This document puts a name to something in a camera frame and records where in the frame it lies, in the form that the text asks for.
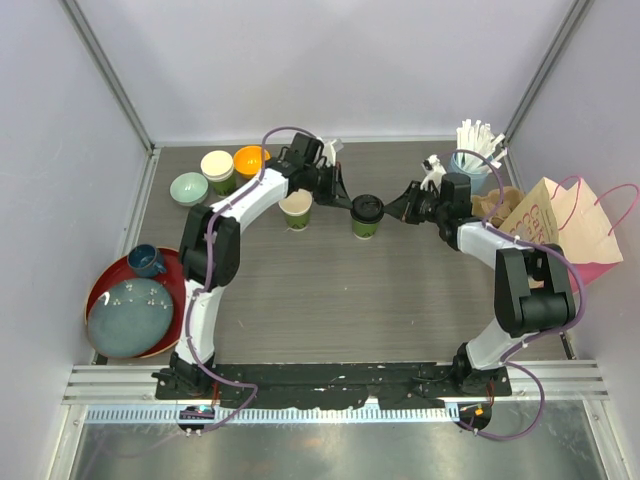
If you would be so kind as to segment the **black cup lid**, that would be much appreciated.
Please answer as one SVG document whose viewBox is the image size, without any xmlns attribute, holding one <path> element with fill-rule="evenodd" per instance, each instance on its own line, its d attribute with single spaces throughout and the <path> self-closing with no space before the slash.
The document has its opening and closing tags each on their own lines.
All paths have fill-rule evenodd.
<svg viewBox="0 0 640 480">
<path fill-rule="evenodd" d="M 375 195 L 362 194 L 353 199 L 350 214 L 363 224 L 378 223 L 384 216 L 384 203 Z"/>
</svg>

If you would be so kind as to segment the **green paper cup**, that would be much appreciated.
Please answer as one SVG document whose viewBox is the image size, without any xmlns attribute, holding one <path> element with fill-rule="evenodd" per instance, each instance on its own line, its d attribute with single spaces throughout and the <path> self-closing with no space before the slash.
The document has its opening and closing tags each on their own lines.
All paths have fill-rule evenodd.
<svg viewBox="0 0 640 480">
<path fill-rule="evenodd" d="M 361 222 L 359 220 L 353 219 L 352 232 L 356 238 L 361 240 L 367 240 L 372 238 L 376 234 L 379 224 L 380 222 L 365 223 L 365 222 Z"/>
<path fill-rule="evenodd" d="M 297 190 L 278 202 L 278 206 L 284 214 L 287 227 L 293 231 L 303 231 L 307 228 L 313 197 L 309 191 Z"/>
</svg>

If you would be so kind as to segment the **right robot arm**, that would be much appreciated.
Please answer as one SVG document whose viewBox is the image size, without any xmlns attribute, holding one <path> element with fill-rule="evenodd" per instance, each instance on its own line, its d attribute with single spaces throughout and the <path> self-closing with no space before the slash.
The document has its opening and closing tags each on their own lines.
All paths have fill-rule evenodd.
<svg viewBox="0 0 640 480">
<path fill-rule="evenodd" d="M 559 330 L 576 318 L 570 269 L 557 245 L 530 246 L 508 239 L 472 215 L 471 180 L 459 173 L 423 189 L 414 181 L 384 213 L 407 224 L 430 222 L 452 249 L 494 271 L 494 318 L 462 344 L 447 380 L 465 395 L 479 395 L 528 340 Z"/>
</svg>

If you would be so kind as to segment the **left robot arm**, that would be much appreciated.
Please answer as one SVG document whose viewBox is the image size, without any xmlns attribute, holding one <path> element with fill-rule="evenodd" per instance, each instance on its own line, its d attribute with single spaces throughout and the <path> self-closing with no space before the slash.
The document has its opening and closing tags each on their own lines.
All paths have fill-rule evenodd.
<svg viewBox="0 0 640 480">
<path fill-rule="evenodd" d="M 266 157 L 265 144 L 259 147 L 261 166 L 243 187 L 211 206 L 189 210 L 179 248 L 186 292 L 182 331 L 169 366 L 155 374 L 159 399 L 210 394 L 218 310 L 240 266 L 241 234 L 253 221 L 299 190 L 311 193 L 319 205 L 351 208 L 337 161 L 341 141 L 291 130 L 291 144 L 275 157 Z"/>
</svg>

